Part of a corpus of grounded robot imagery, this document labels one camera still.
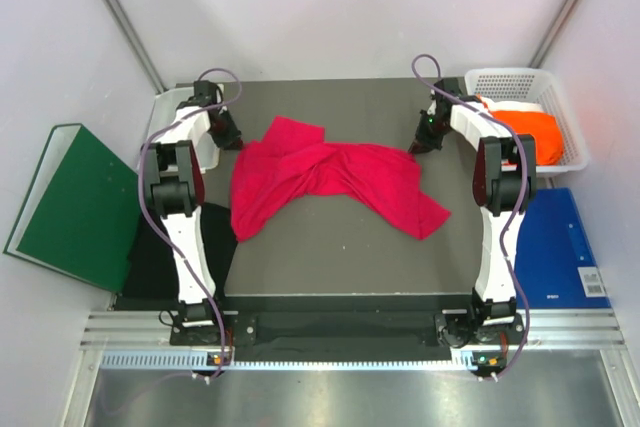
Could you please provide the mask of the pink red t-shirt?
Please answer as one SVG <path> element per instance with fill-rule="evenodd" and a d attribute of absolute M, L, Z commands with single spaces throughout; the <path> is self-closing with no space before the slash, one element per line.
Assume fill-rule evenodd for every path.
<path fill-rule="evenodd" d="M 323 127 L 281 116 L 238 155 L 230 194 L 231 226 L 240 242 L 304 196 L 347 196 L 418 240 L 451 216 L 422 192 L 421 167 L 409 153 L 377 144 L 328 142 Z"/>

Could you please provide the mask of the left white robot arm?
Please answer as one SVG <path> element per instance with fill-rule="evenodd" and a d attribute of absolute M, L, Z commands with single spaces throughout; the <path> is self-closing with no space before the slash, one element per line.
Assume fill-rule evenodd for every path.
<path fill-rule="evenodd" d="M 178 276 L 178 320 L 205 343 L 226 334 L 227 321 L 215 305 L 216 281 L 202 238 L 203 174 L 217 167 L 224 150 L 244 147 L 221 85 L 200 78 L 179 102 L 168 125 L 151 133 L 141 151 L 138 197 L 146 220 L 172 251 Z"/>

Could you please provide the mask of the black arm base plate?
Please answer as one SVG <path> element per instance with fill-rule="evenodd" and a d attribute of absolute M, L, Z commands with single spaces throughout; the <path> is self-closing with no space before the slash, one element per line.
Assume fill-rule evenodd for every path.
<path fill-rule="evenodd" d="M 173 345 L 224 348 L 225 363 L 405 362 L 448 360 L 453 348 L 512 344 L 524 333 L 521 316 L 479 326 L 466 313 L 432 311 L 240 312 L 215 326 L 171 333 Z"/>

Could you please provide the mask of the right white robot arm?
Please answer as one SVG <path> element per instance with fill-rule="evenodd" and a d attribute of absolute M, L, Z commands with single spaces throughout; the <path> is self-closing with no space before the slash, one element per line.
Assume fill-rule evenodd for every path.
<path fill-rule="evenodd" d="M 420 112 L 411 154 L 429 153 L 456 132 L 475 149 L 472 194 L 483 221 L 480 272 L 466 321 L 469 335 L 487 343 L 516 317 L 515 256 L 520 226 L 537 192 L 536 146 L 529 134 L 513 134 L 459 82 L 435 82 L 431 105 Z"/>

